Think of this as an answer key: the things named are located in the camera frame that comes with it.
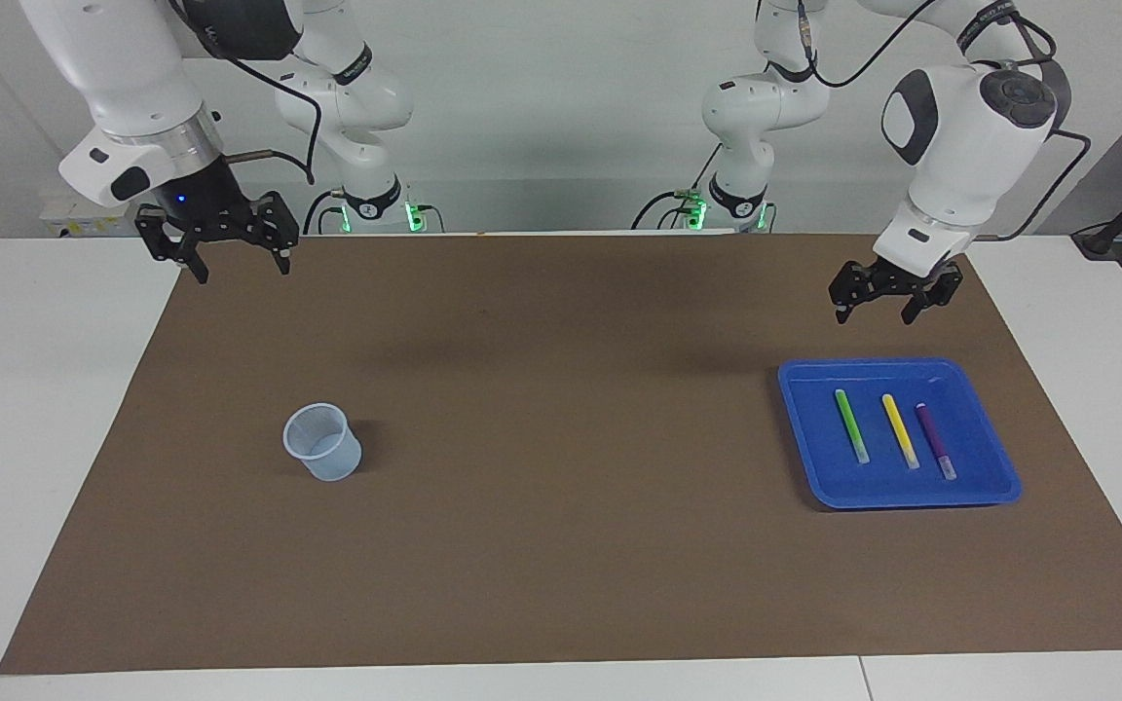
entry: marker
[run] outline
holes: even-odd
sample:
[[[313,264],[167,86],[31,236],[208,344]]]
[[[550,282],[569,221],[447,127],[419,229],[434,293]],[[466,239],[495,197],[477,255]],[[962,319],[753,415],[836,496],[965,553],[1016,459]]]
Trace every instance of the marker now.
[[[920,418],[920,425],[926,430],[926,439],[929,439],[934,456],[938,458],[938,467],[942,469],[944,478],[957,479],[955,465],[951,464],[947,454],[947,445],[942,444],[942,436],[938,433],[938,426],[934,424],[932,414],[929,413],[929,407],[926,407],[923,403],[917,404],[917,418]]]
[[[846,400],[846,393],[842,389],[834,390],[834,398],[838,399],[838,413],[843,414],[843,423],[846,425],[846,436],[852,440],[852,448],[855,449],[855,459],[859,461],[861,465],[867,465],[868,451],[864,448],[864,436],[859,435],[859,425],[855,423],[852,404]]]
[[[917,452],[912,449],[912,439],[908,436],[908,426],[903,425],[903,417],[899,416],[899,407],[894,404],[894,396],[882,395],[882,406],[890,417],[890,425],[894,426],[894,436],[899,439],[899,448],[903,449],[903,458],[908,460],[908,467],[912,470],[920,468]]]

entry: green marker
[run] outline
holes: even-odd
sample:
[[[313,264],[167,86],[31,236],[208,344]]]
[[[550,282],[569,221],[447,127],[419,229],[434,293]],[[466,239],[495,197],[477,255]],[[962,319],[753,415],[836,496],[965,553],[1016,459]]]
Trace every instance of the green marker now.
[[[846,400],[846,393],[842,389],[834,390],[834,398],[838,399],[838,412],[843,414],[843,423],[846,424],[846,435],[850,436],[852,446],[855,448],[855,459],[861,465],[867,465],[868,451],[864,448],[864,436],[859,435],[859,425],[855,423],[855,414],[852,413],[852,404]]]

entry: purple marker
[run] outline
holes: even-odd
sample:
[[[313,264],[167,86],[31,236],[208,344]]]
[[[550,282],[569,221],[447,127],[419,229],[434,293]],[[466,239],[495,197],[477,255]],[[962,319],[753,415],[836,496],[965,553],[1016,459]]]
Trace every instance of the purple marker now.
[[[934,450],[934,456],[938,458],[938,465],[942,469],[944,478],[948,480],[957,479],[955,474],[955,465],[949,461],[949,455],[947,454],[947,445],[942,443],[942,436],[938,433],[938,426],[934,424],[932,414],[929,413],[929,407],[926,407],[923,403],[917,404],[917,418],[920,418],[920,425],[926,430],[926,439],[929,439],[929,446]]]

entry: green indicator light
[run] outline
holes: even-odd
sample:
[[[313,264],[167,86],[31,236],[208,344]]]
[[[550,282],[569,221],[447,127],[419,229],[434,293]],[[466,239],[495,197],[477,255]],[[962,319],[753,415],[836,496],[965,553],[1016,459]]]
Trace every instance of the green indicator light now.
[[[687,228],[692,231],[699,231],[705,228],[705,216],[708,214],[708,203],[703,200],[696,200],[691,204],[690,214],[687,216]]]
[[[412,232],[420,232],[426,228],[426,218],[423,218],[423,213],[417,211],[414,203],[406,201],[405,203],[405,218],[410,220],[410,230]]]

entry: yellow marker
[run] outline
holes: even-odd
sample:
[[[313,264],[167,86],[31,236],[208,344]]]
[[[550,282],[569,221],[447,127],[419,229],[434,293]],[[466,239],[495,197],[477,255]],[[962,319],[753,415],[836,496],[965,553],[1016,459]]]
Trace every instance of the yellow marker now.
[[[908,426],[903,425],[903,417],[899,416],[899,407],[894,404],[894,396],[882,395],[882,406],[890,417],[890,425],[894,426],[894,436],[899,439],[899,448],[903,449],[903,458],[908,460],[908,467],[916,470],[920,467],[917,452],[912,449],[912,439],[908,436]]]

